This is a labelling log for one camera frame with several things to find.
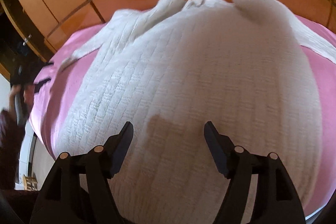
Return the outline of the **white knitted sweater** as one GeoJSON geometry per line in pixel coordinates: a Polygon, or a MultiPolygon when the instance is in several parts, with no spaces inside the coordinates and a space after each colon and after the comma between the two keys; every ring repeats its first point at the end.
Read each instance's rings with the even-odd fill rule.
{"type": "Polygon", "coordinates": [[[228,186],[203,135],[212,121],[251,153],[277,153],[306,205],[322,119],[303,46],[335,61],[335,47],[277,0],[159,0],[148,11],[118,10],[60,66],[97,52],[52,151],[87,152],[129,121],[134,137],[110,182],[121,215],[211,223],[228,186]]]}

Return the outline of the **pink bed cover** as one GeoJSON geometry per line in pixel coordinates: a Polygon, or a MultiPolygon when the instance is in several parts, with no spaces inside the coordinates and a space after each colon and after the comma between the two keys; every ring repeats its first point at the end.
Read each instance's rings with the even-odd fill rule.
{"type": "MultiPolygon", "coordinates": [[[[89,53],[60,74],[57,71],[64,59],[103,27],[103,24],[98,24],[73,33],[52,57],[53,65],[43,68],[36,77],[37,81],[49,77],[51,82],[35,94],[29,121],[50,155],[53,154],[52,150],[68,109],[97,52],[89,53]]],[[[311,199],[303,208],[305,214],[310,215],[326,205],[335,191],[335,64],[308,47],[303,46],[301,49],[309,60],[318,86],[321,104],[318,117],[322,119],[321,164],[311,199]]]]}

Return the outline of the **small wooden stool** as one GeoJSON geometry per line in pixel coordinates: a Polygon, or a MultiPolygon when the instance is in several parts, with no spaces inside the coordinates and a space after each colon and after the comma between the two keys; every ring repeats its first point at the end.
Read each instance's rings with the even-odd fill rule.
{"type": "Polygon", "coordinates": [[[23,175],[22,181],[23,181],[24,190],[27,190],[27,191],[37,191],[38,190],[38,181],[36,178],[23,175]]]}

